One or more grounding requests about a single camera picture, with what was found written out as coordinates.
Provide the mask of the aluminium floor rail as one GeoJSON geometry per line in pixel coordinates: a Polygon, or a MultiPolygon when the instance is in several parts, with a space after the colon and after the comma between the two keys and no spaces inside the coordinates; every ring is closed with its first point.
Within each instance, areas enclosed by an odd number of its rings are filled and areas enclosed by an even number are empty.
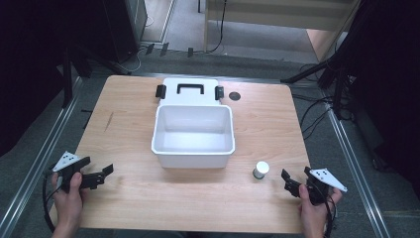
{"type": "Polygon", "coordinates": [[[337,119],[333,110],[328,112],[329,120],[333,126],[336,137],[344,153],[346,163],[356,185],[357,191],[364,205],[370,226],[376,238],[391,238],[389,229],[383,218],[382,212],[376,202],[373,192],[363,173],[358,157],[348,138],[347,132],[340,120],[337,119]]]}
{"type": "Polygon", "coordinates": [[[60,109],[59,114],[57,115],[52,128],[44,140],[43,145],[35,156],[29,171],[19,186],[19,189],[13,196],[8,209],[5,211],[5,214],[0,221],[0,238],[9,238],[11,236],[38,183],[38,180],[47,166],[47,162],[53,153],[55,145],[73,112],[82,86],[83,79],[78,76],[71,88],[73,90],[73,97],[64,108],[60,109]]]}

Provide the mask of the black metal stand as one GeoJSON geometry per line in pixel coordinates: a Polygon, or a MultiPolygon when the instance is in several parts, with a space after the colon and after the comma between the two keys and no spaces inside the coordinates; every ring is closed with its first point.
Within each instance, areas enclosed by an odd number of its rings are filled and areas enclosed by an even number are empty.
{"type": "Polygon", "coordinates": [[[69,105],[72,99],[72,77],[71,77],[71,62],[68,49],[65,49],[63,52],[63,78],[64,78],[64,85],[63,85],[63,92],[64,92],[64,99],[62,107],[65,108],[69,105]]]}

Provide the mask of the white plastic storage box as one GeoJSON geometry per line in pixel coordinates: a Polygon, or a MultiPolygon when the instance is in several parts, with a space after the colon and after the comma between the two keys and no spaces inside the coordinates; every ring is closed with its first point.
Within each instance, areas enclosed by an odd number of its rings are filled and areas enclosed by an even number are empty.
{"type": "Polygon", "coordinates": [[[235,152],[232,109],[216,79],[167,77],[157,86],[152,151],[167,169],[222,169],[235,152]]]}

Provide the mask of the black cabinet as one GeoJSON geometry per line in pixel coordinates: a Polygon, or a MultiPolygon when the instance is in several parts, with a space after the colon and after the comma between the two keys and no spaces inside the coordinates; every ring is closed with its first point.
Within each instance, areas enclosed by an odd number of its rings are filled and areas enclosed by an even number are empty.
{"type": "Polygon", "coordinates": [[[123,62],[140,50],[148,19],[145,0],[102,0],[111,59],[123,62]]]}

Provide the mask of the small white-capped jar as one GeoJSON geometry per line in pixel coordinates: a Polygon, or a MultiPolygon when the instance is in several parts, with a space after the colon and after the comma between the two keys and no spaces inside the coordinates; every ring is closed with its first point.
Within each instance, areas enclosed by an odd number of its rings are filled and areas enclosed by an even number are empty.
{"type": "Polygon", "coordinates": [[[269,172],[269,164],[264,161],[259,161],[253,170],[253,176],[255,179],[263,179],[269,172]]]}

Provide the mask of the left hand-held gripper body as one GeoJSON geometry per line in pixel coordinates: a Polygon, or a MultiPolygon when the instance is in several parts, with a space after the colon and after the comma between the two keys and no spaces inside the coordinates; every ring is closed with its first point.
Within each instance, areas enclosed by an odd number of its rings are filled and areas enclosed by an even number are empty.
{"type": "Polygon", "coordinates": [[[52,171],[58,174],[56,187],[69,192],[70,181],[73,175],[79,173],[83,167],[89,164],[89,157],[80,158],[70,152],[64,152],[52,168],[52,171]]]}

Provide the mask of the light wooden furniture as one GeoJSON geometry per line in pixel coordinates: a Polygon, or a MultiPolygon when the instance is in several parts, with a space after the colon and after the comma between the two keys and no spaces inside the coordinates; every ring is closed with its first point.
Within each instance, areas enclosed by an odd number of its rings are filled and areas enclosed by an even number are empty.
{"type": "Polygon", "coordinates": [[[315,55],[325,60],[352,25],[362,0],[203,0],[204,50],[208,22],[227,22],[305,29],[315,55]]]}

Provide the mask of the person's left hand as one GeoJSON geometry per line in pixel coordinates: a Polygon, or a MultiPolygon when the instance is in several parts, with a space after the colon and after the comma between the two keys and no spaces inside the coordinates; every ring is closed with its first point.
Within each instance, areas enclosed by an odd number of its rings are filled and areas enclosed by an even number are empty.
{"type": "Polygon", "coordinates": [[[54,206],[57,212],[55,229],[76,231],[81,223],[83,203],[87,197],[87,189],[81,189],[82,174],[75,173],[70,181],[69,192],[56,191],[53,195],[54,206]]]}

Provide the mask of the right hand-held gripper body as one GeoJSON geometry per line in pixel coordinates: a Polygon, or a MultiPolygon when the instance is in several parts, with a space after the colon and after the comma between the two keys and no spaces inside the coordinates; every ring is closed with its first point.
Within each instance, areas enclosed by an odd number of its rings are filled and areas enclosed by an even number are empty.
{"type": "Polygon", "coordinates": [[[311,169],[306,167],[304,172],[307,174],[306,185],[309,191],[309,197],[314,205],[326,201],[331,187],[337,188],[342,192],[348,191],[328,169],[311,169]]]}

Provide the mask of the black tripod stand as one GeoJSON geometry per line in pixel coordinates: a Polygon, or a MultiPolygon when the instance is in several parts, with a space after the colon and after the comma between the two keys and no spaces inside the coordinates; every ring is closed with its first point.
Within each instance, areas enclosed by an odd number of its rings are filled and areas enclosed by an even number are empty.
{"type": "Polygon", "coordinates": [[[292,84],[304,77],[315,74],[316,72],[323,70],[320,78],[318,79],[318,86],[321,89],[328,89],[333,82],[335,82],[335,91],[333,94],[333,112],[339,118],[342,119],[342,92],[344,89],[345,79],[348,75],[351,58],[354,56],[354,47],[357,44],[358,33],[363,29],[363,18],[364,18],[364,7],[366,0],[357,0],[357,5],[351,10],[350,19],[352,23],[350,29],[345,36],[338,49],[328,58],[315,64],[314,66],[303,70],[302,72],[283,79],[282,83],[292,84]]]}

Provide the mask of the person's right hand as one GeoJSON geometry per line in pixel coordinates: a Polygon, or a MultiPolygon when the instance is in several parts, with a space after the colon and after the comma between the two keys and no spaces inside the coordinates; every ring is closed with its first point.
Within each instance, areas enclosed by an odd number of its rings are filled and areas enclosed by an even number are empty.
{"type": "Polygon", "coordinates": [[[299,214],[302,223],[302,230],[304,231],[322,231],[324,232],[324,226],[327,222],[329,213],[335,210],[335,206],[342,198],[342,193],[337,189],[333,189],[333,193],[327,200],[328,206],[313,205],[309,198],[309,191],[307,187],[302,184],[299,187],[300,200],[299,214]]]}

